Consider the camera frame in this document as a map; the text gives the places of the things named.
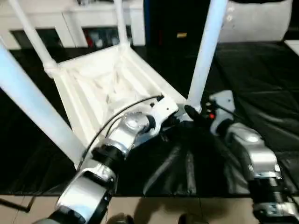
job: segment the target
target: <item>tiled floor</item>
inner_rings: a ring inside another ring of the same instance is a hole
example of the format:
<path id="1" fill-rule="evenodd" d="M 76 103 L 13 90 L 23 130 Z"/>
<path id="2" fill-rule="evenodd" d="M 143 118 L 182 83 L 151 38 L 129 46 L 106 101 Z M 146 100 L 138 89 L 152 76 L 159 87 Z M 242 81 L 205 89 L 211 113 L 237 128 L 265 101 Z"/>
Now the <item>tiled floor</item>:
<path id="1" fill-rule="evenodd" d="M 31 197 L 1 196 L 14 203 L 27 205 Z M 30 213 L 0 206 L 1 224 L 31 224 L 47 217 L 53 210 L 57 197 L 36 198 Z M 136 224 L 177 224 L 181 214 L 189 213 L 202 217 L 209 224 L 257 224 L 251 213 L 249 198 L 113 198 L 108 213 L 101 224 L 122 213 L 134 217 Z"/>

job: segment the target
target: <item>white pipe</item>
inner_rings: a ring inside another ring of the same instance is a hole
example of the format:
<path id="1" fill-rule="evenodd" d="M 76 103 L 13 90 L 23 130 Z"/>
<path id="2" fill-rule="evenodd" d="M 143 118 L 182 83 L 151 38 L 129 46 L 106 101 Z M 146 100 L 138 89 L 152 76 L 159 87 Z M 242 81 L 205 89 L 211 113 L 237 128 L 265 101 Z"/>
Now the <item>white pipe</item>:
<path id="1" fill-rule="evenodd" d="M 228 0 L 211 0 L 187 103 L 200 110 L 200 102 L 216 50 Z"/>
<path id="2" fill-rule="evenodd" d="M 27 76 L 0 45 L 0 87 L 30 119 L 78 166 L 84 146 Z"/>
<path id="3" fill-rule="evenodd" d="M 118 29 L 120 44 L 127 44 L 128 37 L 127 37 L 126 23 L 123 15 L 122 0 L 114 0 L 114 4 L 115 4 L 117 29 Z"/>
<path id="4" fill-rule="evenodd" d="M 14 12 L 16 13 L 17 17 L 19 18 L 20 22 L 22 23 L 24 31 L 28 39 L 30 40 L 32 46 L 34 47 L 35 51 L 37 52 L 38 56 L 40 57 L 44 68 L 50 68 L 56 66 L 56 62 L 52 59 L 51 55 L 47 51 L 43 41 L 41 40 L 37 31 L 32 26 L 27 16 L 25 15 L 18 0 L 8 0 L 8 1 L 11 7 L 13 8 Z"/>

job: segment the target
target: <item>black floor mat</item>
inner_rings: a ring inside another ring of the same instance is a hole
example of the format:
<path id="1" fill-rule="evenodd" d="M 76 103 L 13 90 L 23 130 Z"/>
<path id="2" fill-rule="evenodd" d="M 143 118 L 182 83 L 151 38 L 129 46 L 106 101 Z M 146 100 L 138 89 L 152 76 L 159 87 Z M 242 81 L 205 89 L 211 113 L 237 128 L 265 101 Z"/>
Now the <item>black floor mat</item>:
<path id="1" fill-rule="evenodd" d="M 58 62 L 92 49 L 56 49 Z M 137 47 L 144 58 L 173 87 L 187 97 L 198 49 L 169 50 Z M 53 80 L 43 72 L 37 55 L 13 51 L 21 66 L 67 121 Z M 293 193 L 299 185 L 299 56 L 280 43 L 219 44 L 203 101 L 224 89 L 234 92 L 237 113 L 256 128 L 283 164 Z M 1 92 L 2 160 L 0 194 L 56 195 L 74 175 L 71 161 Z M 229 179 L 227 155 L 221 143 L 192 124 L 157 137 L 128 157 L 117 195 L 232 196 L 246 194 L 242 178 Z M 150 177 L 164 168 L 157 181 Z"/>

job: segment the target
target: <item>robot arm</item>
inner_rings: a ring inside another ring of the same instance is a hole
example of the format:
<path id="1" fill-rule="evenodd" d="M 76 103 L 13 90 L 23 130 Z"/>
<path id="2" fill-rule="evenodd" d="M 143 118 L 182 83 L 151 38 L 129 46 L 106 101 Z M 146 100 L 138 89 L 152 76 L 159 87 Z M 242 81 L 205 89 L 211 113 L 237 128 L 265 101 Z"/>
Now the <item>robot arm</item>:
<path id="1" fill-rule="evenodd" d="M 185 107 L 194 121 L 205 125 L 223 139 L 238 159 L 253 200 L 253 213 L 262 224 L 299 223 L 295 202 L 288 196 L 277 158 L 259 133 L 244 124 L 235 123 L 233 94 L 223 91 L 210 97 L 208 116 L 204 118 Z"/>
<path id="2" fill-rule="evenodd" d="M 178 110 L 167 98 L 147 114 L 128 112 L 93 150 L 92 156 L 60 196 L 56 211 L 36 224 L 98 224 L 106 213 L 117 175 L 130 150 L 159 134 L 162 123 Z"/>

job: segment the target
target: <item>red light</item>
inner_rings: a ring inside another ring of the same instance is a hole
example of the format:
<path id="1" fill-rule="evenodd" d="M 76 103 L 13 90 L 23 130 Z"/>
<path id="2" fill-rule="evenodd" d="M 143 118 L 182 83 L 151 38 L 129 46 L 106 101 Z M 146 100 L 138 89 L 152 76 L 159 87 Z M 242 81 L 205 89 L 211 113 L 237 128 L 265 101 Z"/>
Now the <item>red light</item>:
<path id="1" fill-rule="evenodd" d="M 211 114 L 209 114 L 209 117 L 210 117 L 210 119 L 214 119 L 215 115 L 211 113 Z"/>

